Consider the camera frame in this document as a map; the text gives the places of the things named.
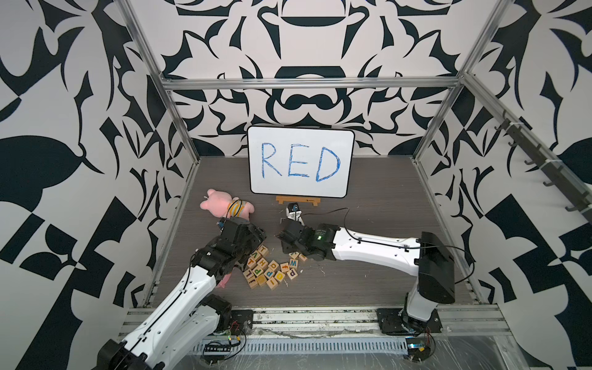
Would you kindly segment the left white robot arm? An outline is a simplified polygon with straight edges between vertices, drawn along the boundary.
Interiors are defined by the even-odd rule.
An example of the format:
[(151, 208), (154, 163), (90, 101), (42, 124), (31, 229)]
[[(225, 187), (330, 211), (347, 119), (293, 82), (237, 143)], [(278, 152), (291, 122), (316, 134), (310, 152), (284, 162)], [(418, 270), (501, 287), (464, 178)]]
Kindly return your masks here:
[(229, 328), (232, 306), (213, 291), (246, 265), (266, 234), (240, 217), (221, 223), (220, 234), (195, 251), (187, 272), (152, 314), (122, 341), (109, 340), (100, 349), (98, 369), (172, 369), (198, 342)]

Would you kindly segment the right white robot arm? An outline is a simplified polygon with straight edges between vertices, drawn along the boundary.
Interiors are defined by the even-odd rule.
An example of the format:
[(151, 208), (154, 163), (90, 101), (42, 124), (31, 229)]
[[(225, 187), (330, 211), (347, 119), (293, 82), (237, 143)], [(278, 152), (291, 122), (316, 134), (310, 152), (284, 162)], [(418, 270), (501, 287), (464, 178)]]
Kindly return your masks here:
[(344, 226), (320, 224), (317, 228), (284, 219), (277, 238), (286, 254), (298, 252), (316, 261), (361, 261), (393, 268), (416, 281), (405, 296), (405, 305), (380, 324), (386, 335), (424, 333), (436, 308), (456, 301), (455, 259), (447, 246), (430, 232), (421, 237), (380, 237)]

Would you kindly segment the wooden block purple P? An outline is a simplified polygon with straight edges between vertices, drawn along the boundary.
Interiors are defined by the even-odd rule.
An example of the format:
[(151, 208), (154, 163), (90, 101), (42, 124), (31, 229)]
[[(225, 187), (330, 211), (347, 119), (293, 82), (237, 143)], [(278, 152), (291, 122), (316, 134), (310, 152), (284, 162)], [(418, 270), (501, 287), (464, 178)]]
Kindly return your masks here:
[(294, 280), (298, 276), (298, 273), (297, 273), (297, 271), (295, 269), (290, 269), (289, 271), (287, 271), (287, 276), (291, 280)]

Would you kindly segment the pink plush bear toy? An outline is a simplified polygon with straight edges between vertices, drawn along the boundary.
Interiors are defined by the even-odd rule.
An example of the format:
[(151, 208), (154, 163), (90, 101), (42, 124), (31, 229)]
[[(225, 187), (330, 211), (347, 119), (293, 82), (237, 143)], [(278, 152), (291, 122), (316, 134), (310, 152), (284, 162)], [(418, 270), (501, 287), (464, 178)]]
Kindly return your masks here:
[(208, 190), (204, 200), (200, 203), (200, 209), (210, 212), (214, 217), (240, 217), (245, 220), (250, 220), (251, 214), (255, 212), (252, 203), (215, 189)]

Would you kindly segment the small wooden easel stand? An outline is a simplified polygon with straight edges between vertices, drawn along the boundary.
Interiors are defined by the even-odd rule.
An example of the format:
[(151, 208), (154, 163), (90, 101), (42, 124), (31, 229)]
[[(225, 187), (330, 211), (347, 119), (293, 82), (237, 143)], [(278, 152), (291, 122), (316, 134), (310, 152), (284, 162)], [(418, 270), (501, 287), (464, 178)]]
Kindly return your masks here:
[(277, 196), (275, 199), (279, 204), (308, 203), (312, 204), (314, 207), (317, 207), (321, 203), (321, 199), (319, 197)]

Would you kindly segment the whiteboard with RED writing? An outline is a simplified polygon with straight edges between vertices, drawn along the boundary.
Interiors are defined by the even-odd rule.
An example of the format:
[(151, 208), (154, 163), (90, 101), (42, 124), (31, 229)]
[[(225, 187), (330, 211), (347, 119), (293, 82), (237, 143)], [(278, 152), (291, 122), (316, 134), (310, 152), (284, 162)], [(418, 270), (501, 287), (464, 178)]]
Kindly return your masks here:
[(355, 134), (347, 129), (252, 126), (248, 129), (254, 194), (343, 198)]

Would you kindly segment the left electronics board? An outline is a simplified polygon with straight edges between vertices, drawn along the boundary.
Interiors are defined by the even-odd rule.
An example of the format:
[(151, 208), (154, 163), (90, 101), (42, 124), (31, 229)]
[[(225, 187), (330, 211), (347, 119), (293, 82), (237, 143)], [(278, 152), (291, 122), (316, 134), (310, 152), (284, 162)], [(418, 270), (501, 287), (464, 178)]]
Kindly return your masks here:
[(239, 353), (244, 346), (242, 335), (228, 336), (225, 340), (214, 340), (202, 348), (202, 356), (211, 362), (230, 359)]

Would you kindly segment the electronics board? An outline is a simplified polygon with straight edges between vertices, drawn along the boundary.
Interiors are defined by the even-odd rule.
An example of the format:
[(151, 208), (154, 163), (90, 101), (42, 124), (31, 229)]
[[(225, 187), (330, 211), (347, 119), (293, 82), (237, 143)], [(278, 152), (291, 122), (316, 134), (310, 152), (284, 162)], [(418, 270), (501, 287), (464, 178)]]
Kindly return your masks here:
[(436, 340), (429, 335), (407, 338), (405, 343), (407, 354), (403, 357), (413, 363), (425, 363), (436, 353)]
[(230, 359), (239, 353), (244, 346), (242, 335), (228, 336), (225, 340), (214, 340), (202, 348), (202, 356), (211, 362)]

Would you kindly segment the right electronics board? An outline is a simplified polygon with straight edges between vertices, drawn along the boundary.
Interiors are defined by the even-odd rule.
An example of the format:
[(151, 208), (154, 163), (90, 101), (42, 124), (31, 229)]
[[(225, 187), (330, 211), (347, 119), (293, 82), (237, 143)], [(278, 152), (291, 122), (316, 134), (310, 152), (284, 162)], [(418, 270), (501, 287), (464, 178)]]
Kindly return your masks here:
[(436, 340), (429, 335), (407, 338), (405, 343), (407, 354), (403, 357), (413, 363), (425, 363), (436, 353)]

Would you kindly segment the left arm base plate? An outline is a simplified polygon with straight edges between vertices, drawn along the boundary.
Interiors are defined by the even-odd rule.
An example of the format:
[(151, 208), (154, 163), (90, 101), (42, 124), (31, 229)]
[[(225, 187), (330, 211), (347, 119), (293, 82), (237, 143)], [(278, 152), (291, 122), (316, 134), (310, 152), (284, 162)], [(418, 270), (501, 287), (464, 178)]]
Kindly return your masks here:
[(215, 335), (229, 331), (232, 335), (250, 334), (253, 328), (254, 311), (251, 309), (232, 309), (220, 316)]

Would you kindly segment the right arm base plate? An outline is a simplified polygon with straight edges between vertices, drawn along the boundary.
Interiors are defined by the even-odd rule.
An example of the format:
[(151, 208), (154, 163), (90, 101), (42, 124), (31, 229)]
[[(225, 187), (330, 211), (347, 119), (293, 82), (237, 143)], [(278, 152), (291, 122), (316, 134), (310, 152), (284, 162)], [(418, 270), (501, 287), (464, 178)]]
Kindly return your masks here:
[(384, 335), (418, 336), (427, 331), (441, 333), (442, 322), (434, 310), (427, 322), (412, 319), (404, 308), (378, 308), (376, 310), (379, 330)]

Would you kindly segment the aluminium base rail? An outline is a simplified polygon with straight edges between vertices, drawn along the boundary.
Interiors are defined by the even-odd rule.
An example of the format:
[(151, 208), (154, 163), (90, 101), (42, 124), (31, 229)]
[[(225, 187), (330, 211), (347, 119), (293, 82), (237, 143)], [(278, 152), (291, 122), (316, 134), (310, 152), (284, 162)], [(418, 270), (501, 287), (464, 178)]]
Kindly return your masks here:
[[(395, 337), (379, 330), (376, 310), (380, 306), (354, 307), (260, 307), (254, 311), (250, 339), (312, 339)], [(442, 322), (434, 337), (513, 337), (497, 305), (440, 305), (436, 311)]]

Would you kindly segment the wall hook rack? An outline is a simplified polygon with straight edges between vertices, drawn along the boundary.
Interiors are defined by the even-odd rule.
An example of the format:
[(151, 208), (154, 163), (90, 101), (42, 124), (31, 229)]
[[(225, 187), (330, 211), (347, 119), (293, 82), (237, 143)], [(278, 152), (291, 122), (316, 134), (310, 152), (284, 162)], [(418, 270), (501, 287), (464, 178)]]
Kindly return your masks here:
[(541, 171), (547, 181), (546, 187), (555, 187), (570, 202), (566, 206), (567, 212), (578, 212), (587, 222), (591, 223), (591, 189), (581, 180), (567, 164), (554, 154), (551, 149), (539, 139), (525, 123), (512, 120), (504, 110), (501, 114), (493, 114), (499, 122), (495, 128), (498, 134), (508, 136), (510, 150), (507, 154), (506, 167), (511, 175), (511, 160), (518, 150), (527, 159), (524, 165), (535, 171)]

